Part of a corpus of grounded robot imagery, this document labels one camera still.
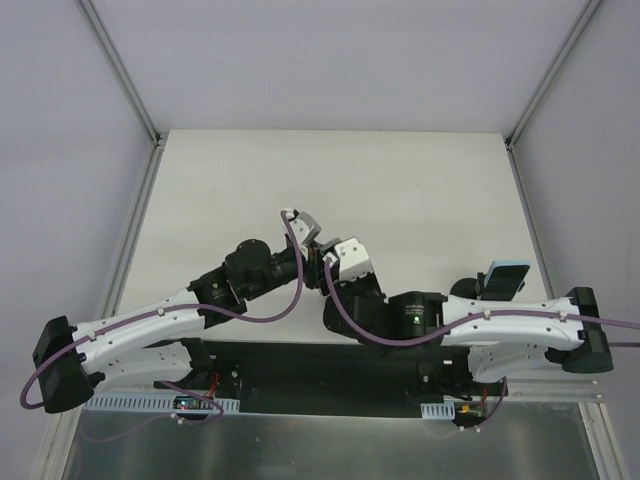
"white vent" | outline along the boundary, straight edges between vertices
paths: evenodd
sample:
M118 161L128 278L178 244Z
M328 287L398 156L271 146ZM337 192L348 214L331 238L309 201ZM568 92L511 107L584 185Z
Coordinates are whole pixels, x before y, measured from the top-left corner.
M173 393L96 393L87 403L86 410L102 412L129 412L129 413L172 413ZM216 398L225 414L239 413L240 400L230 398ZM191 414L210 413L213 410L190 410Z
M444 403L423 403L420 410L425 420L453 420L456 416L455 406L450 400Z

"metal frame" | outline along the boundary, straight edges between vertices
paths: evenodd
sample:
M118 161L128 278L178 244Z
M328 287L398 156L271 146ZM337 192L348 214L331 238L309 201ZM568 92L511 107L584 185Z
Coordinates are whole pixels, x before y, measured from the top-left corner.
M101 317L107 317L116 313L122 297L126 277L131 265L156 174L159 169L167 135L161 135L157 131L93 1L76 0L76 2L87 21L89 29L94 34L98 46L105 56L123 94L131 105L147 136L154 143L153 152L147 164L143 181L128 219L125 237L118 251L109 288L100 308ZM522 201L522 208L529 227L545 289L550 298L555 297L555 295L540 246L539 229L537 228L532 213L529 197L518 172L517 161L513 156L513 148L521 138L532 116L552 90L555 81L561 74L562 67L566 64L567 59L574 51L579 40L587 30L587 27L591 24L603 4L604 0L586 1L506 141L514 181ZM564 378L562 374L559 374L557 378L544 381L539 379L516 378L510 381L510 391L511 395L505 399L506 401L566 401L579 403L585 430L601 478L603 480L628 480L630 478L623 463L620 461L619 447L613 435L606 406L601 403L603 402L603 397L597 381L590 379L569 380ZM77 408L73 411L53 416L40 456L32 473L32 478L38 480L59 480L62 477L71 451L80 411L81 408Z

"white wall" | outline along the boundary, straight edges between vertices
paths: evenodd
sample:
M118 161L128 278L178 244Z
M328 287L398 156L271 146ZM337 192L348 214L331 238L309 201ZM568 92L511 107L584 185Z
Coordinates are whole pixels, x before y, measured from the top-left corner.
M640 323L639 25L637 1L605 3L515 153L556 293L592 286L603 316ZM640 351L614 361L607 405L638 478Z
M97 0L161 131L508 134L585 0Z
M18 404L33 347L47 320L96 315L150 144L74 2L5 0L0 61L0 477L13 480L49 423Z

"gray floor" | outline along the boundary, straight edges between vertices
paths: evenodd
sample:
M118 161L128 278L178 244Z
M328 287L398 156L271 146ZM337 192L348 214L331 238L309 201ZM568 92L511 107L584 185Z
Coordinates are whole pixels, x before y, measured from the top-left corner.
M146 418L85 412L81 422L89 435L106 437ZM507 403L480 434L421 420L229 415L208 426L181 427L163 418L106 444L76 436L64 478L596 480L598 475L577 405Z

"white table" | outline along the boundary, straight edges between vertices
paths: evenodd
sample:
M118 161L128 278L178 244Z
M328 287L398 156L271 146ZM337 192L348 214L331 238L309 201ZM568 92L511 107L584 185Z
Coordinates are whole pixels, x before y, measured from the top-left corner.
M120 311L218 267L238 243L284 248L279 211L311 213L322 239L357 236L385 293L447 293L493 260L527 259L517 299L546 298L499 134L173 130L151 194ZM249 304L281 311L292 283ZM232 321L205 338L349 343L322 323L323 299L269 325Z

